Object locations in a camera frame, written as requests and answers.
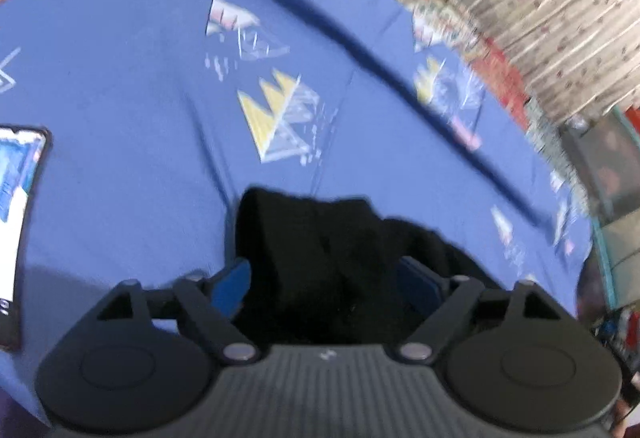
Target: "phone screen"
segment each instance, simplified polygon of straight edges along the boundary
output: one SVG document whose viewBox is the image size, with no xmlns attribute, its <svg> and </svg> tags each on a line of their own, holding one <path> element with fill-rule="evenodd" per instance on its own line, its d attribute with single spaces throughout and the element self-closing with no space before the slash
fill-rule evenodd
<svg viewBox="0 0 640 438">
<path fill-rule="evenodd" d="M 47 146 L 41 129 L 0 126 L 0 346 L 17 348 L 18 250 L 36 171 Z"/>
</svg>

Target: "black cloth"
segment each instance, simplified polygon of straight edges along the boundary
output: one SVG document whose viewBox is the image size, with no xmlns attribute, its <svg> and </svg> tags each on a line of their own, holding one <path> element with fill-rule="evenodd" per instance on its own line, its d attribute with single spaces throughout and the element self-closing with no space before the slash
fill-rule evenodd
<svg viewBox="0 0 640 438">
<path fill-rule="evenodd" d="M 423 318 L 401 297 L 397 265 L 411 256 L 442 277 L 495 283 L 436 232 L 381 219 L 361 198 L 320 202 L 248 190 L 236 217 L 236 254 L 251 287 L 236 327 L 274 343 L 395 344 Z"/>
</svg>

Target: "gray mechanical device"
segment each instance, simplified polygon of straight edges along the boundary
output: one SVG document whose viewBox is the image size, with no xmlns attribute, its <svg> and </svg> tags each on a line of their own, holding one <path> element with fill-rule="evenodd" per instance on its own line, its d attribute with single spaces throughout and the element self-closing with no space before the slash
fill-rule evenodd
<svg viewBox="0 0 640 438">
<path fill-rule="evenodd" d="M 620 368 L 535 284 L 431 277 L 443 302 L 405 342 L 259 350 L 212 306 L 216 280 L 102 299 L 38 370 L 49 438 L 608 436 Z"/>
</svg>

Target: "blue bed sheet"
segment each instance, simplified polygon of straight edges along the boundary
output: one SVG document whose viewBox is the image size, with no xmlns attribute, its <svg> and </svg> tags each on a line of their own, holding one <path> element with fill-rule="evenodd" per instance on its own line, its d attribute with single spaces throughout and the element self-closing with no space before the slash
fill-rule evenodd
<svg viewBox="0 0 640 438">
<path fill-rule="evenodd" d="M 575 311 L 588 221 L 455 53 L 415 50 L 394 0 L 9 0 L 0 51 L 0 122 L 53 134 L 24 349 L 0 355 L 0 388 L 40 417 L 47 350 L 123 279 L 222 269 L 252 184 L 366 195 Z"/>
</svg>

